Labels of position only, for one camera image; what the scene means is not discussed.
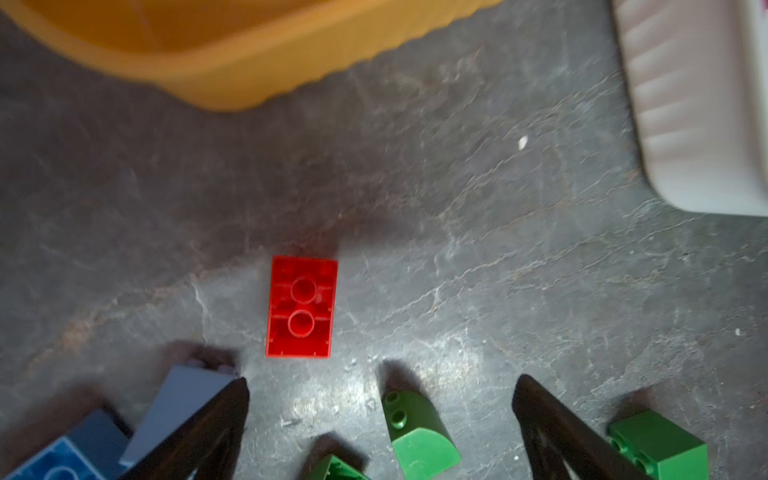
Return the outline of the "red lego brick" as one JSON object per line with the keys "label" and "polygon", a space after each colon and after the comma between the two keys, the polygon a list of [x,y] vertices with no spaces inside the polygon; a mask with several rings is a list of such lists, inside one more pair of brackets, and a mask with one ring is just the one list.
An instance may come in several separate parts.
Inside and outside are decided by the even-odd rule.
{"label": "red lego brick", "polygon": [[338,267],[330,259],[272,259],[266,357],[331,357]]}

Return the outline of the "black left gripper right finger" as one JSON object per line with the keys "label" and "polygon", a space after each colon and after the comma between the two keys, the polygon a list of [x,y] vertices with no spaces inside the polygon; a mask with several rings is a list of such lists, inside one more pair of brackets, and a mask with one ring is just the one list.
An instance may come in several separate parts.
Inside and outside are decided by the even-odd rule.
{"label": "black left gripper right finger", "polygon": [[535,480],[648,477],[530,375],[518,378],[512,410]]}

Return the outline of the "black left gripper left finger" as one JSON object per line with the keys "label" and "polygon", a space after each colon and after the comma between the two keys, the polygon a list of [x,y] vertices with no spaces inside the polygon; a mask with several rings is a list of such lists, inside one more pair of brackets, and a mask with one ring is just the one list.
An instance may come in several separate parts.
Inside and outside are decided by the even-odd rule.
{"label": "black left gripper left finger", "polygon": [[247,381],[233,380],[122,477],[233,478],[249,402]]}

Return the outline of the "green curved lego brick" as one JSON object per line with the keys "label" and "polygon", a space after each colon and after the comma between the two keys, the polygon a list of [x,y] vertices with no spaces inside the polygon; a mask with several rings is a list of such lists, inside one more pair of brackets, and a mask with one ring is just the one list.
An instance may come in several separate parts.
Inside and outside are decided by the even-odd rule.
{"label": "green curved lego brick", "polygon": [[434,479],[462,458],[434,405],[414,391],[394,390],[382,406],[394,454],[407,480]]}

